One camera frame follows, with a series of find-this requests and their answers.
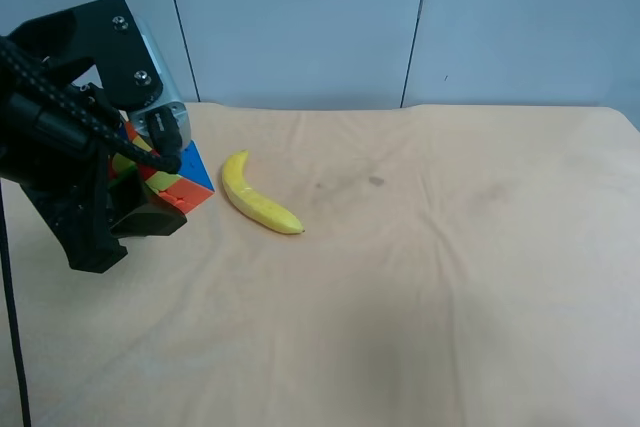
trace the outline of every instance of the yellow banana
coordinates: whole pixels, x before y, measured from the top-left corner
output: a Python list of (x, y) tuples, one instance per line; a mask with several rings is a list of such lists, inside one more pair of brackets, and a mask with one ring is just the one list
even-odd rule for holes
[(222, 167), (222, 184), (231, 203), (250, 219), (282, 234), (304, 232), (298, 218), (273, 200), (259, 194), (244, 180), (244, 166), (249, 152), (241, 150), (229, 157)]

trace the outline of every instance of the colorful cube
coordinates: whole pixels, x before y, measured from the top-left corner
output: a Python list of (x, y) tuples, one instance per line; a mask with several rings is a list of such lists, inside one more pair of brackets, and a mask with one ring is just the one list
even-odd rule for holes
[[(121, 135), (126, 136), (132, 143), (147, 152), (155, 152), (138, 135), (130, 122), (127, 122), (121, 130)], [(159, 197), (180, 209), (184, 214), (211, 197), (215, 189), (207, 175), (207, 170), (202, 163), (196, 144), (191, 141), (182, 152), (182, 167), (177, 174), (160, 172), (146, 165), (135, 164), (126, 157), (116, 154), (110, 163), (110, 178), (117, 178), (132, 168), (137, 168), (145, 183)]]

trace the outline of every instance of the blue cube face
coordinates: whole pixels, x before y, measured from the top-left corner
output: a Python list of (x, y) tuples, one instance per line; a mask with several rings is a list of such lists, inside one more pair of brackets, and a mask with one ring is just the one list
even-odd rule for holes
[(178, 174), (215, 192), (213, 183), (209, 175), (207, 175), (207, 169), (205, 169), (202, 163), (202, 159), (193, 140), (182, 152), (182, 168)]

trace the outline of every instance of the screw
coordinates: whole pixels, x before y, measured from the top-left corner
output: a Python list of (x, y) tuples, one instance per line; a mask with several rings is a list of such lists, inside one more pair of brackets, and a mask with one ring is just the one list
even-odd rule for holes
[(113, 28), (118, 31), (127, 30), (129, 28), (129, 24), (121, 15), (115, 16), (113, 19), (111, 19), (111, 22), (113, 23)]
[(138, 87), (144, 87), (145, 85), (149, 85), (151, 83), (151, 76), (144, 70), (139, 70), (138, 72), (133, 74), (133, 78), (136, 79), (136, 85)]

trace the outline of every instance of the beige tablecloth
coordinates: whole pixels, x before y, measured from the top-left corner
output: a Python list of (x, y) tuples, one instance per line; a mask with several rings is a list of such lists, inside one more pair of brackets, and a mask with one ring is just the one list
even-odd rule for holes
[[(640, 134), (622, 115), (190, 110), (210, 174), (249, 149), (248, 180), (306, 232), (218, 189), (92, 275), (4, 182), (35, 425), (640, 425)], [(0, 410), (18, 425), (4, 305)]]

